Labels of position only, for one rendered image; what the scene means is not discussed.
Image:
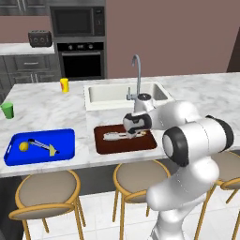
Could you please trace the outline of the white sink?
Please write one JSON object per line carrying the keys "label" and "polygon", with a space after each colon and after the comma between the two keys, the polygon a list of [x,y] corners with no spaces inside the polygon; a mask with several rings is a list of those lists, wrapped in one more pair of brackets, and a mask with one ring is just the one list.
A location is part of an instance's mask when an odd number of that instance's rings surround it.
{"label": "white sink", "polygon": [[[127,100],[127,93],[136,93],[136,84],[113,83],[86,85],[84,87],[85,108],[87,111],[133,108],[134,101]],[[141,92],[149,94],[155,106],[173,101],[173,97],[158,82],[144,82]]]}

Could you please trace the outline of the yellow cup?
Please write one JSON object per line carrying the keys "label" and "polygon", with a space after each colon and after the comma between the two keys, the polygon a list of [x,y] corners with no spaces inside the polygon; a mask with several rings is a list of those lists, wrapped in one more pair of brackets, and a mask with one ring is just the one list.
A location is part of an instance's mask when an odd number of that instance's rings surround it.
{"label": "yellow cup", "polygon": [[68,78],[62,78],[60,80],[61,88],[63,93],[67,93],[69,91],[69,86],[68,86]]}

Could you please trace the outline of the green cup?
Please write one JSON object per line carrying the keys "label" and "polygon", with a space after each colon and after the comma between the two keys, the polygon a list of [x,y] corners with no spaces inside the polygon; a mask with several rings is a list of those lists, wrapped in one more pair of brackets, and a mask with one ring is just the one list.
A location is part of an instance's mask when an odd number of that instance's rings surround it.
{"label": "green cup", "polygon": [[14,117],[13,104],[11,102],[5,102],[1,105],[1,109],[6,119],[12,119]]}

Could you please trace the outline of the dark grey toaster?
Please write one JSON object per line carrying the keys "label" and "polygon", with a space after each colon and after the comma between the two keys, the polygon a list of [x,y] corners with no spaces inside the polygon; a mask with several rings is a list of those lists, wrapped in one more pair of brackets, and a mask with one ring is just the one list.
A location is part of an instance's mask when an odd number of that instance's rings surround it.
{"label": "dark grey toaster", "polygon": [[52,34],[50,31],[33,30],[28,33],[29,43],[33,48],[51,47],[53,45]]}

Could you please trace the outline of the brown tray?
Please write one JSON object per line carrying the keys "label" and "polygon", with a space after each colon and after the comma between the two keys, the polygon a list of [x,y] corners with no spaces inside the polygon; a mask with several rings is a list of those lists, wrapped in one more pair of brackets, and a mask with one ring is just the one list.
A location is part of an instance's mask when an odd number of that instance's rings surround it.
{"label": "brown tray", "polygon": [[116,154],[140,150],[155,149],[158,145],[152,133],[147,131],[143,137],[117,141],[105,141],[103,135],[108,132],[125,131],[122,125],[98,126],[94,128],[97,152],[101,155]]}

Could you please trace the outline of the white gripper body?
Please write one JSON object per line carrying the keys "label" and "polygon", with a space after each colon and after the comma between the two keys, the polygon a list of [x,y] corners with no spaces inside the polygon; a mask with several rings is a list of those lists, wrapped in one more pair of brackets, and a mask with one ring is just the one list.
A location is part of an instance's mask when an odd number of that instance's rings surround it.
{"label": "white gripper body", "polygon": [[140,130],[137,130],[135,131],[134,133],[130,133],[129,131],[126,132],[126,135],[129,139],[132,139],[132,138],[135,138],[138,134],[140,134],[141,131]]}

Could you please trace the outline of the blue tray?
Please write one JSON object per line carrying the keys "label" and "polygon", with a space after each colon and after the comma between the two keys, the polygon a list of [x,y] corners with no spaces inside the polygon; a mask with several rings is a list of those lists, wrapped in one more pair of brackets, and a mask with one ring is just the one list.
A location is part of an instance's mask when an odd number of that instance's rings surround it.
{"label": "blue tray", "polygon": [[[21,152],[19,145],[28,142],[29,148]],[[59,151],[50,157],[49,149],[35,145],[50,144]],[[67,160],[75,156],[75,132],[71,128],[42,130],[14,134],[8,144],[4,161],[8,166]]]}

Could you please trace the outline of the grey wall cupboards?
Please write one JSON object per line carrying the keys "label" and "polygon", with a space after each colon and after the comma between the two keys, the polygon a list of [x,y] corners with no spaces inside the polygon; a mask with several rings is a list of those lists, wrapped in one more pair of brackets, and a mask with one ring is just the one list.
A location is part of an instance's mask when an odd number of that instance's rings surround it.
{"label": "grey wall cupboards", "polygon": [[46,15],[46,0],[0,0],[0,16]]}

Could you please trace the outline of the grey tap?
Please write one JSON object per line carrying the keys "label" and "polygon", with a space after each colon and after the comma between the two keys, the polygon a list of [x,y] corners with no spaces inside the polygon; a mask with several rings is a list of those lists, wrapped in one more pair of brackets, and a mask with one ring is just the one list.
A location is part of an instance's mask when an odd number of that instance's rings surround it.
{"label": "grey tap", "polygon": [[138,54],[134,54],[132,57],[132,62],[131,65],[134,67],[135,65],[137,66],[137,86],[136,86],[136,93],[131,94],[130,93],[130,87],[127,90],[127,100],[134,100],[137,98],[137,96],[140,94],[140,89],[141,89],[141,59]]}

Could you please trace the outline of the black microwave oven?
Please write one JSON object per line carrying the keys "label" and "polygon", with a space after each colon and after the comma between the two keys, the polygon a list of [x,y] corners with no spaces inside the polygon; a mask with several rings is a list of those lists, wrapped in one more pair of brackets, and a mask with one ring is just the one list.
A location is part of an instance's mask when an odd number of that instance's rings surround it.
{"label": "black microwave oven", "polygon": [[104,37],[104,7],[50,7],[56,38]]}

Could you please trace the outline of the tan stool with yellow frame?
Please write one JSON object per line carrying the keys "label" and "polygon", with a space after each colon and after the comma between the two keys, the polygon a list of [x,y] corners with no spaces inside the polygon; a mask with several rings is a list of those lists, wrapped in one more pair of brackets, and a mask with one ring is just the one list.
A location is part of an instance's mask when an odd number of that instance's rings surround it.
{"label": "tan stool with yellow frame", "polygon": [[202,205],[202,211],[198,221],[194,240],[199,240],[206,207],[216,187],[220,187],[222,190],[230,190],[232,192],[226,203],[229,203],[236,195],[236,193],[240,192],[240,156],[234,152],[225,151],[222,153],[214,154],[212,156],[212,159],[217,163],[219,167],[219,178],[215,184],[207,191],[206,199]]}
{"label": "tan stool with yellow frame", "polygon": [[28,220],[40,219],[46,233],[49,233],[47,218],[74,212],[80,240],[84,240],[86,226],[81,201],[81,180],[74,171],[45,172],[25,177],[15,193],[18,207],[9,213],[12,220],[23,225],[26,240],[31,240]]}
{"label": "tan stool with yellow frame", "polygon": [[125,205],[146,203],[146,190],[171,176],[167,167],[158,160],[119,164],[112,176],[115,185],[112,221],[116,220],[118,195],[121,195],[119,240],[124,240]]}

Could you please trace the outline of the grey base cupboards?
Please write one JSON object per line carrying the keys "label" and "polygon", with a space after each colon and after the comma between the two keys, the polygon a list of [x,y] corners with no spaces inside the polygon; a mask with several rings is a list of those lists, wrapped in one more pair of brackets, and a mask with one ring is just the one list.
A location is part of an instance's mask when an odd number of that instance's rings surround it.
{"label": "grey base cupboards", "polygon": [[55,82],[60,77],[55,54],[0,55],[0,95],[16,83]]}

